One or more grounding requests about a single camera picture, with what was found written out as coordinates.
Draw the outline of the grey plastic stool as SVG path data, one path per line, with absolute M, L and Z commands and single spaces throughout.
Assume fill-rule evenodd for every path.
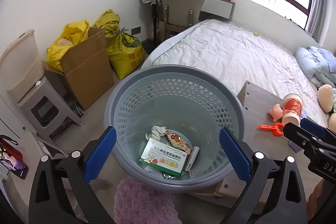
M 19 101 L 18 108 L 37 134 L 50 143 L 51 135 L 67 118 L 79 126 L 84 124 L 46 76 L 36 82 L 35 86 Z

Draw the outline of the orange plastic clip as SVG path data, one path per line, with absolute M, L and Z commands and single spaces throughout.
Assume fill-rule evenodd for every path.
M 260 124 L 258 126 L 258 129 L 270 131 L 274 136 L 284 135 L 283 133 L 284 125 L 280 122 L 276 122 L 274 125 Z

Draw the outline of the grey curtain right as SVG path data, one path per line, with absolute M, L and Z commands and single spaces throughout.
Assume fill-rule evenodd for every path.
M 306 31 L 313 36 L 316 42 L 321 42 L 325 23 L 327 0 L 311 0 L 310 13 L 307 19 Z

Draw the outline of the grey upholstered chair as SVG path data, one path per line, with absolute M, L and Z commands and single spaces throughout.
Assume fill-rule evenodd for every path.
M 180 33 L 197 24 L 205 0 L 161 0 L 163 33 Z

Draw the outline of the snack wrapper in basket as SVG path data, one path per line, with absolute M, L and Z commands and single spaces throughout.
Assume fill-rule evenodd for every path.
M 187 153 L 188 156 L 191 155 L 192 148 L 188 145 L 188 143 L 180 135 L 173 133 L 170 130 L 166 130 L 165 134 L 169 142 L 174 148 Z

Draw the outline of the white grey desk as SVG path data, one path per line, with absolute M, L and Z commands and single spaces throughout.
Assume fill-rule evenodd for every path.
M 234 16 L 236 3 L 227 0 L 205 0 L 201 12 L 231 21 Z

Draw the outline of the pink pig toy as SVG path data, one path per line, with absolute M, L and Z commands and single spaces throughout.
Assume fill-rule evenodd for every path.
M 268 111 L 268 114 L 272 117 L 273 121 L 276 122 L 282 118 L 284 111 L 282 110 L 280 104 L 277 103 Z

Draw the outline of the red white paper cup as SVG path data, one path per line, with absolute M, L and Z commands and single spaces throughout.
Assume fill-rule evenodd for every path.
M 299 126 L 302 113 L 303 100 L 295 93 L 287 94 L 282 100 L 282 124 L 292 123 Z

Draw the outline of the white green medicine box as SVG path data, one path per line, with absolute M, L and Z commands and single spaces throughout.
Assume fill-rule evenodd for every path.
M 139 162 L 163 173 L 180 177 L 187 157 L 188 154 L 185 151 L 150 138 L 139 158 Z

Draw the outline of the bed with white sheet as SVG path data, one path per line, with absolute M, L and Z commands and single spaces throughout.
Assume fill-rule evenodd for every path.
M 177 64 L 205 71 L 234 94 L 246 81 L 279 98 L 301 96 L 307 115 L 327 126 L 327 115 L 317 99 L 317 88 L 304 75 L 290 51 L 270 39 L 257 37 L 235 23 L 205 20 L 164 41 L 143 67 Z

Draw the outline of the yellow sack near wall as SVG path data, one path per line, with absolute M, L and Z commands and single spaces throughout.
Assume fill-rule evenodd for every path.
M 105 31 L 106 38 L 113 38 L 119 32 L 121 19 L 112 9 L 107 10 L 102 16 L 96 20 L 92 27 L 101 28 Z

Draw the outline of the yellow printed rice sack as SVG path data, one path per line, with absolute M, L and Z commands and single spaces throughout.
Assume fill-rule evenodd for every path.
M 141 65 L 146 56 L 146 51 L 140 40 L 127 34 L 124 29 L 114 34 L 106 51 L 119 79 L 124 79 L 131 74 Z

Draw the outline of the grey plastic laundry basket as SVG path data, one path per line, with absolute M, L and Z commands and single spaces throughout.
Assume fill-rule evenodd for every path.
M 179 65 L 156 65 L 123 79 L 108 99 L 104 125 L 116 129 L 112 154 L 128 174 L 173 193 L 212 186 L 232 172 L 219 143 L 222 128 L 244 139 L 243 109 L 236 95 L 208 73 Z M 153 126 L 165 126 L 199 147 L 190 171 L 164 178 L 140 162 Z

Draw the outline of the yellow plastic bag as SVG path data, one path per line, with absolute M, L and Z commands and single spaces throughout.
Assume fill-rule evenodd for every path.
M 88 20 L 68 23 L 60 36 L 47 49 L 46 62 L 56 70 L 63 72 L 60 60 L 66 52 L 88 38 L 90 25 Z

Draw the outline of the white paper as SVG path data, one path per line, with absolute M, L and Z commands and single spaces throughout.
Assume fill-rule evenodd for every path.
M 166 132 L 167 132 L 167 127 L 154 125 L 151 128 L 151 133 L 145 134 L 145 137 L 146 137 L 147 140 L 149 140 L 151 138 L 151 139 L 155 139 L 157 141 L 160 141 L 161 138 L 166 135 Z

